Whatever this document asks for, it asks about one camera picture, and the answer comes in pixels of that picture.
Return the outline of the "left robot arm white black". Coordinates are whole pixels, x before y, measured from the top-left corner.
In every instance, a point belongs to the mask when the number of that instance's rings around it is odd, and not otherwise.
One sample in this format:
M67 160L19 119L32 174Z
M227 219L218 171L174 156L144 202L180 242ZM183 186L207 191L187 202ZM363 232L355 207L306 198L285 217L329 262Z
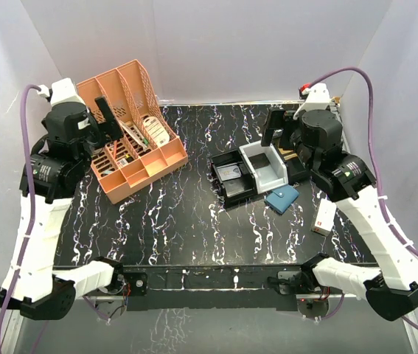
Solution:
M123 137L107 100L95 98L104 121L98 122L69 78L36 86L51 105L42 124L46 134L28 140L27 99L21 99L25 164L19 189L21 220L13 258L0 286L0 309L19 310L35 321L62 319L74 301L92 291L119 290L123 265L98 257L89 264L56 274L53 271L61 226L78 184L96 152Z

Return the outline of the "blue leather card holder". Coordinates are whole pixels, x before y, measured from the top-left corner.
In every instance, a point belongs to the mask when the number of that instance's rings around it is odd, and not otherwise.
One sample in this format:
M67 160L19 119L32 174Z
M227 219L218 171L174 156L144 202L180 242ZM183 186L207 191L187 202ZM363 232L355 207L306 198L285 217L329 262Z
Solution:
M265 203L277 214L282 215L298 197L297 189L286 184L272 190L265 198Z

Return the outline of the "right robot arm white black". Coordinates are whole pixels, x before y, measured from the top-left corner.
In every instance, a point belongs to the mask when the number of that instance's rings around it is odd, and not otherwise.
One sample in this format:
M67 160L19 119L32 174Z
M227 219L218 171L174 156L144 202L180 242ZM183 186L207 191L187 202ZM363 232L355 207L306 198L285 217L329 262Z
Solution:
M352 222L374 256L377 267L342 263L319 253L288 279L270 279L276 290L313 292L336 288L365 299L382 318L394 321L418 307L418 256L382 203L379 180L366 163L343 149L343 126L328 107L323 83L301 88L304 102L296 111L268 113L261 145L271 145L281 130L279 146L292 150L311 179Z

